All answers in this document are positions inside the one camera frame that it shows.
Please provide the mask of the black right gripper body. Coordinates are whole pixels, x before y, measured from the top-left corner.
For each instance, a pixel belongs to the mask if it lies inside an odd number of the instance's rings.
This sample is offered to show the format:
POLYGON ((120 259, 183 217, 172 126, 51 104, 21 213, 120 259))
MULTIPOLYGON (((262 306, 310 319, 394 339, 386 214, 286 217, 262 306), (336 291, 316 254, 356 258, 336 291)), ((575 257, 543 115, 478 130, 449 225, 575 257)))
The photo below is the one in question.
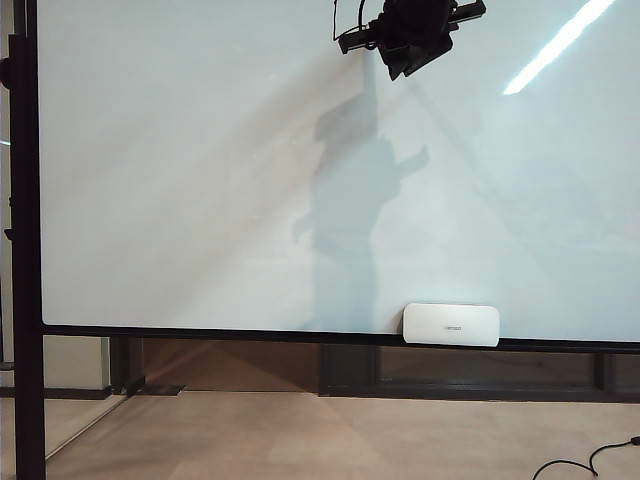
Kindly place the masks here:
POLYGON ((486 13, 481 0, 459 4, 451 0, 387 0, 379 15, 365 24, 364 2, 358 6, 357 25, 338 36, 342 53, 376 50, 391 80, 408 77, 453 48, 451 33, 463 22, 486 13))

